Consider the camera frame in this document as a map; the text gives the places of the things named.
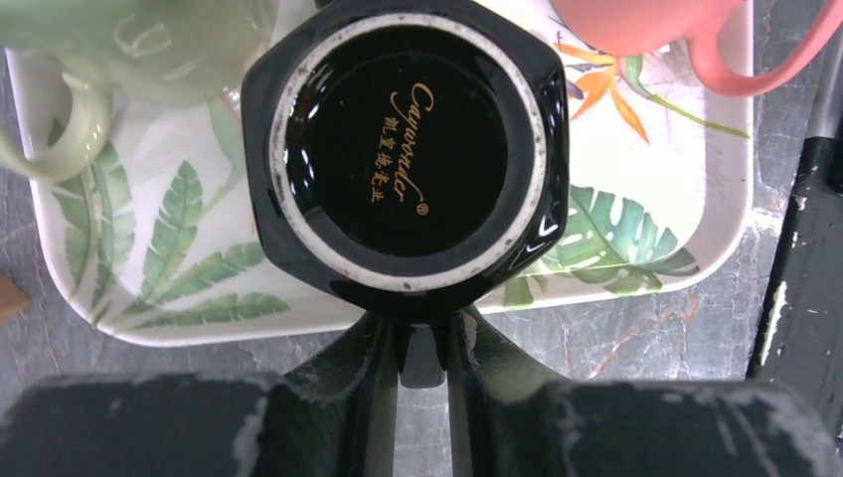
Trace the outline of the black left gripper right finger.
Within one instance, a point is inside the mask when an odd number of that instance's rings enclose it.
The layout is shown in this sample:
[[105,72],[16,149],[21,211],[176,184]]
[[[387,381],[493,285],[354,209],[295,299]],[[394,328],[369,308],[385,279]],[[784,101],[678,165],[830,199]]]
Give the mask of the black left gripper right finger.
[[573,381],[475,308],[448,320],[457,476],[838,476],[798,394],[756,381]]

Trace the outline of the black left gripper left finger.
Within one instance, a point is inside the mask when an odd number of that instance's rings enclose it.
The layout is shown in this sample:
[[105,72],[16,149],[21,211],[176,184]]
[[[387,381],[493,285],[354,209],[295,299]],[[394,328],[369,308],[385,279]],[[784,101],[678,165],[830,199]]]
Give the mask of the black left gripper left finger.
[[1,419],[5,476],[388,476],[394,328],[365,315],[286,374],[68,375]]

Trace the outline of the black octagonal mug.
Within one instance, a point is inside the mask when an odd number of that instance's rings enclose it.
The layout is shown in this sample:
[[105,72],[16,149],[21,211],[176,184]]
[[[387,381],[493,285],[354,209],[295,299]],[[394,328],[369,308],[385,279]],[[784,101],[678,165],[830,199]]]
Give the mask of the black octagonal mug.
[[242,87],[269,261],[396,323],[408,388],[442,383],[447,322],[568,219],[560,56],[474,1],[321,1]]

